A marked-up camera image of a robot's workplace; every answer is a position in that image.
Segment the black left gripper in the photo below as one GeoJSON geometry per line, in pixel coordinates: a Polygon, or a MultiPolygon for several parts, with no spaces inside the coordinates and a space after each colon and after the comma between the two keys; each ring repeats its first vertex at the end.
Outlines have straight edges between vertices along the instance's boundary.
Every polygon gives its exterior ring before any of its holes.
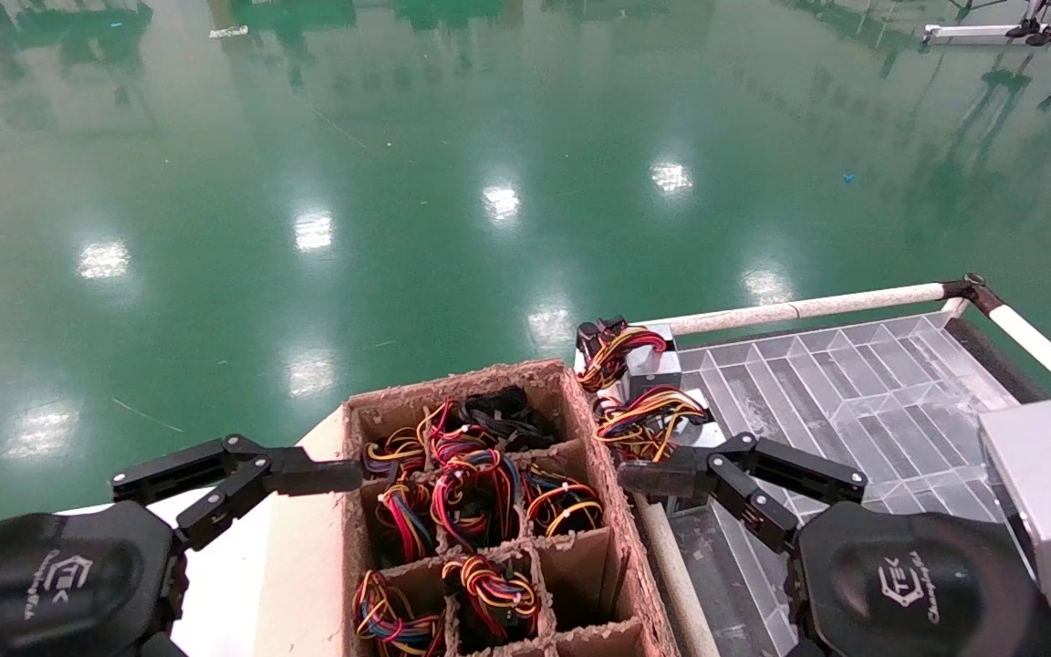
{"type": "Polygon", "coordinates": [[[183,545],[145,507],[0,521],[0,656],[180,656],[183,545]]]}

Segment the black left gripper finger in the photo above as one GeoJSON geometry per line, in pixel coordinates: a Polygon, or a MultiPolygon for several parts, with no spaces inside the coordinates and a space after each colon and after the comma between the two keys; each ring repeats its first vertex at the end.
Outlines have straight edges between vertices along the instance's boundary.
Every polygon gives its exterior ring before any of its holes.
{"type": "Polygon", "coordinates": [[[268,496],[338,494],[358,490],[362,483],[355,459],[316,461],[301,446],[266,448],[243,435],[228,435],[120,471],[111,491],[114,502],[150,505],[208,489],[176,520],[184,548],[200,550],[268,496]]]}

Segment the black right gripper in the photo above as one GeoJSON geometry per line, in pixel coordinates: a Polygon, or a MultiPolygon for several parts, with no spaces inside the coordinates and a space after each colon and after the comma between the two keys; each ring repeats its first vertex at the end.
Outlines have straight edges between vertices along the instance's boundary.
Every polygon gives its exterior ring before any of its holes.
{"type": "Polygon", "coordinates": [[[868,510],[856,467],[751,433],[617,475],[632,494],[709,496],[772,552],[794,548],[794,656],[1051,656],[1051,610],[1000,523],[868,510]],[[799,532],[762,483],[837,505],[799,532]]]}

